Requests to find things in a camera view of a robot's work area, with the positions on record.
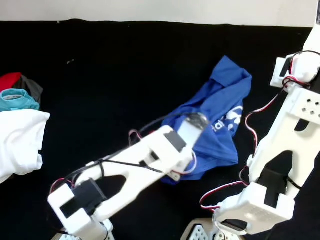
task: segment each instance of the blue t-shirt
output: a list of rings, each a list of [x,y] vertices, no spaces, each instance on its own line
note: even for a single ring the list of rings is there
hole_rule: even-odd
[[[252,76],[245,69],[224,56],[200,91],[170,113],[201,112],[210,121],[193,148],[197,156],[197,167],[193,173],[182,176],[181,180],[199,180],[210,169],[238,163],[238,153],[232,138],[241,120],[242,101],[250,92],[251,80]],[[178,131],[184,118],[170,117],[162,125],[169,125]],[[169,177],[163,178],[163,182],[176,183]]]

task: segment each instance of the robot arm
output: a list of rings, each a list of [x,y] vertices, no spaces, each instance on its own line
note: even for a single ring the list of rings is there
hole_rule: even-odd
[[[104,240],[108,236],[108,219],[139,193],[165,175],[179,180],[172,170],[183,171],[194,159],[193,146],[206,126],[202,114],[189,114],[178,132],[169,126],[141,139],[137,144],[90,167],[77,179],[75,188],[67,184],[52,192],[48,202],[69,234],[82,240]],[[110,199],[101,192],[95,181],[101,177],[122,175],[126,182],[121,191]]]
[[[305,89],[290,83],[287,98],[278,113],[268,135],[261,140],[254,155],[247,160],[250,185],[240,194],[219,203],[213,216],[219,230],[241,236],[270,230],[274,225],[293,217],[295,197],[306,182],[320,151],[320,26],[316,25],[306,41],[301,55],[278,58],[271,85],[283,87],[286,62],[292,59],[292,74],[303,83]],[[297,130],[300,121],[308,125]],[[292,168],[288,176],[268,170],[266,164],[284,151],[292,151]]]

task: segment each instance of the teal cloth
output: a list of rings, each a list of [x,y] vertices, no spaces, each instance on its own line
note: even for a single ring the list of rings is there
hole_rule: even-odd
[[[24,89],[10,88],[0,93],[0,112],[39,108],[39,103]]]

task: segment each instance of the white wall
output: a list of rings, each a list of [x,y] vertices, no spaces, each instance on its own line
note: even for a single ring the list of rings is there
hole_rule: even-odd
[[[312,27],[317,7],[318,0],[0,0],[0,20]]]

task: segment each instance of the clothing pile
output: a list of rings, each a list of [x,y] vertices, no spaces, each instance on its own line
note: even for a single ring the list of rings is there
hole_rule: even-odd
[[[42,167],[42,142],[49,113],[39,111],[43,92],[20,72],[0,77],[0,184],[12,174]]]

